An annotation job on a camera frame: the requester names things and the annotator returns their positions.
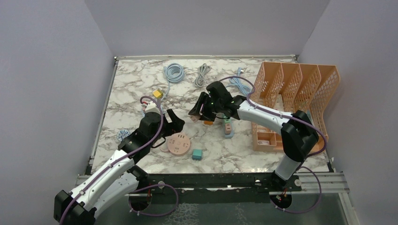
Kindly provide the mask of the pink plug adapter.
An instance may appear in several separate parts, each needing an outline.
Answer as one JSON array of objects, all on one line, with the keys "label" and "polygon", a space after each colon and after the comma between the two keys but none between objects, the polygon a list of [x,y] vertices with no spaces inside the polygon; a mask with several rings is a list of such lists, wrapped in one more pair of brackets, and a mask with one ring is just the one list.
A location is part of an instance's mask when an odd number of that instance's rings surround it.
[{"label": "pink plug adapter", "polygon": [[193,123],[196,123],[196,122],[198,122],[199,120],[200,120],[200,115],[199,116],[197,116],[197,115],[190,115],[190,119],[192,120],[192,122]]},{"label": "pink plug adapter", "polygon": [[232,133],[231,124],[227,124],[226,126],[224,126],[224,133],[225,133],[225,135],[230,135]]}]

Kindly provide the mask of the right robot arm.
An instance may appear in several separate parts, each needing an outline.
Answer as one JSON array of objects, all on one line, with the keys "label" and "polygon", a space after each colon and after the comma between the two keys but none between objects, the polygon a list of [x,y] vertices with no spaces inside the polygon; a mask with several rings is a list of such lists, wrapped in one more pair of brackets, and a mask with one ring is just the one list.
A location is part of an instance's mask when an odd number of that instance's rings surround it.
[{"label": "right robot arm", "polygon": [[271,186],[278,191],[289,186],[289,178],[319,141],[317,130],[305,112],[277,111],[261,106],[248,97],[233,97],[220,81],[216,81],[201,92],[188,114],[202,121],[214,121],[219,113],[258,124],[281,136],[284,157],[271,177]]}]

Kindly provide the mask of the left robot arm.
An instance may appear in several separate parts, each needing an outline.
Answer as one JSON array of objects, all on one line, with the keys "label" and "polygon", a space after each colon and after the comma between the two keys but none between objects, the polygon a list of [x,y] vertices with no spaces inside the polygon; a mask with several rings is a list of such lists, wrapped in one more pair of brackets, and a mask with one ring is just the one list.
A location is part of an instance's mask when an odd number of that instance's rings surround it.
[{"label": "left robot arm", "polygon": [[147,112],[136,130],[125,137],[107,162],[71,191],[54,199],[54,219],[61,225],[92,225],[97,217],[123,195],[157,187],[148,173],[137,166],[159,139],[180,133],[185,121],[168,109]]}]

